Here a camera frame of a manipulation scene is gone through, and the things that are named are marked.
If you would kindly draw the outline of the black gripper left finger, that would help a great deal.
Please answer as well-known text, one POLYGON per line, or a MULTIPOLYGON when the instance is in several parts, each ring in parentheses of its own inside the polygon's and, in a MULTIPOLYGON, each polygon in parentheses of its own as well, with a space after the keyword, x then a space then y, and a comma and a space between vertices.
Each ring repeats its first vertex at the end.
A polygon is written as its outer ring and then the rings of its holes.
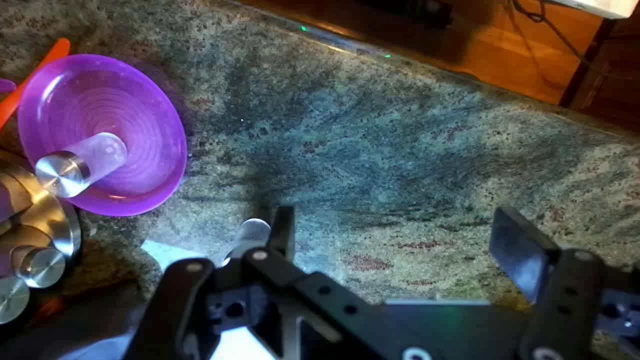
POLYGON ((297 215, 293 207, 279 207, 273 219, 269 248, 291 259, 294 254, 297 215))

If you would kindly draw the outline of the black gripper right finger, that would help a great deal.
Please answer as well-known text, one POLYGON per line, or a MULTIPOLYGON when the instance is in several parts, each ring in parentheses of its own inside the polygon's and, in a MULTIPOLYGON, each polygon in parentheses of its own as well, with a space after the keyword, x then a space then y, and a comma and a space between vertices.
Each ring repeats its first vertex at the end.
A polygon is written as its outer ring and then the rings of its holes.
POLYGON ((492 221, 490 254, 524 299, 537 304, 561 248, 518 210, 501 207, 492 221))

